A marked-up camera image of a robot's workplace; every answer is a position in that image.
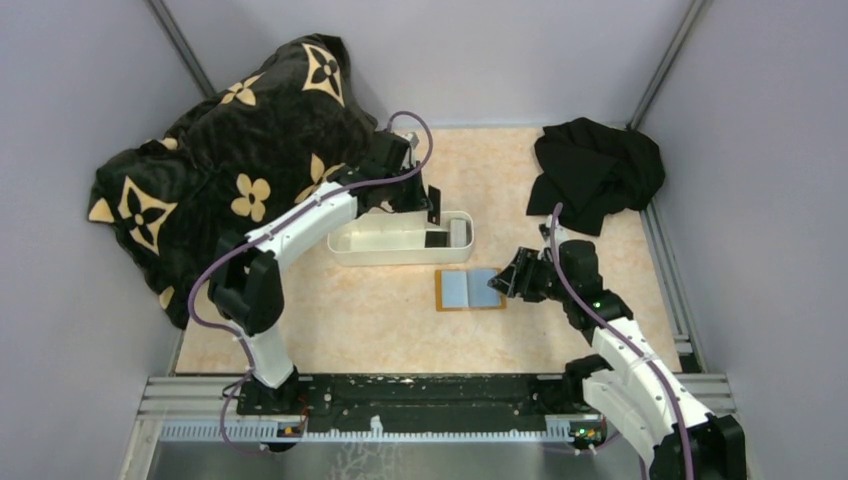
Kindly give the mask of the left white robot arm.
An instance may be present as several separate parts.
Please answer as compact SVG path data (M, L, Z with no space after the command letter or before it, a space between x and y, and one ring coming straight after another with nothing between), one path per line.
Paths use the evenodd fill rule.
M428 210L414 133L379 131L356 167L342 166L288 212L242 236L221 239L207 296L243 343L252 379L281 389L297 368L280 337L283 273L334 230L385 204Z

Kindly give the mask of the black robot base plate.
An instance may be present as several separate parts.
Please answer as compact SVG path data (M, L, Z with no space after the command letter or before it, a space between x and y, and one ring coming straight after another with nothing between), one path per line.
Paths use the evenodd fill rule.
M293 415L310 433L550 433L601 443L609 423L579 403L559 374L302 374L270 390L240 387L241 415Z

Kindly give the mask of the stack of white cards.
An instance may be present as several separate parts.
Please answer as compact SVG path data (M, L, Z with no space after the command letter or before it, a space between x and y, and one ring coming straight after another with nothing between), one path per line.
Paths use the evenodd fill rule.
M463 218L452 218L449 222L449 247L461 249L470 243L469 224Z

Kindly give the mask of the mustard leather card holder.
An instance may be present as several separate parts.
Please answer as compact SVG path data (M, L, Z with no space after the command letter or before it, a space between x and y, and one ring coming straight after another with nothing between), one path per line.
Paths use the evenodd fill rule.
M506 298L488 285L500 272L496 268L440 269L434 274L438 312L501 310Z

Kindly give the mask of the black VIP credit card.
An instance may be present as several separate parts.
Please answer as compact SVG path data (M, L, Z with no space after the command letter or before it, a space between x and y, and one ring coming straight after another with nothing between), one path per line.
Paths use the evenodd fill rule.
M433 185L427 190L429 207L427 210L427 221L439 226L441 224L441 190Z

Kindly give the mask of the white oblong plastic tray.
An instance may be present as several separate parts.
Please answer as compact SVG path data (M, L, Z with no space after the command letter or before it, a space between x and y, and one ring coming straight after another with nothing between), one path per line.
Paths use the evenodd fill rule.
M468 222L468 246L426 248L425 232L449 232L452 218ZM430 224L425 212L368 213L337 228L327 237L332 256L347 267L461 264L470 258L474 242L474 221L465 211L443 211L439 226Z

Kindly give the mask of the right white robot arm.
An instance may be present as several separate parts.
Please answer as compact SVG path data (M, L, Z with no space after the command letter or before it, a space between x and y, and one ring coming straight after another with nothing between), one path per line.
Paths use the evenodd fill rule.
M644 478L747 478L741 425L707 407L656 355L632 310L605 288L593 243L521 247L488 285L508 298L561 304L593 350L566 365L566 389L613 423L639 455Z

